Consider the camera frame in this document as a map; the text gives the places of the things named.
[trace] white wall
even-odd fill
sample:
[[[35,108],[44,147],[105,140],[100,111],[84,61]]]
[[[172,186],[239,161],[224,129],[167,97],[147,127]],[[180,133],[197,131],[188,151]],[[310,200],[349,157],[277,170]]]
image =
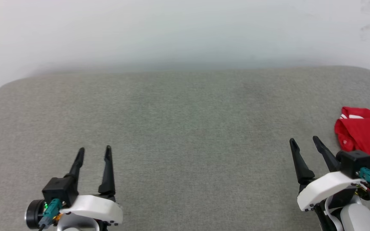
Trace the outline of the white wall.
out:
[[[47,72],[370,69],[370,0],[0,0],[0,86]]]

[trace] red cloth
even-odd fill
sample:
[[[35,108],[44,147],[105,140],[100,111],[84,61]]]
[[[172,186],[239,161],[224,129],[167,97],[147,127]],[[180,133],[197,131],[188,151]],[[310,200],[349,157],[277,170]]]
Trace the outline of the red cloth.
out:
[[[362,150],[370,155],[370,110],[343,107],[335,123],[335,133],[345,151]]]

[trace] gray fabric surface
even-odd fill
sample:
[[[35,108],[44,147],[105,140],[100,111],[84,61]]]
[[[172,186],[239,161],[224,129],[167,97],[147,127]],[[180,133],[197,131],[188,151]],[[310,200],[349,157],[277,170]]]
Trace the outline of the gray fabric surface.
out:
[[[319,230],[301,212],[289,148],[328,172],[341,107],[370,108],[370,71],[316,67],[70,74],[0,89],[0,231],[86,148],[80,194],[97,192],[113,148],[124,224],[111,230]]]

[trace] white stripe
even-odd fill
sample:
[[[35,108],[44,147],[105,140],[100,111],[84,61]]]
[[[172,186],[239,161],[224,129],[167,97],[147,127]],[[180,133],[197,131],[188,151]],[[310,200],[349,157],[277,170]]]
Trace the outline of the white stripe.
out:
[[[357,115],[349,115],[349,119],[363,119],[364,117],[357,116]]]

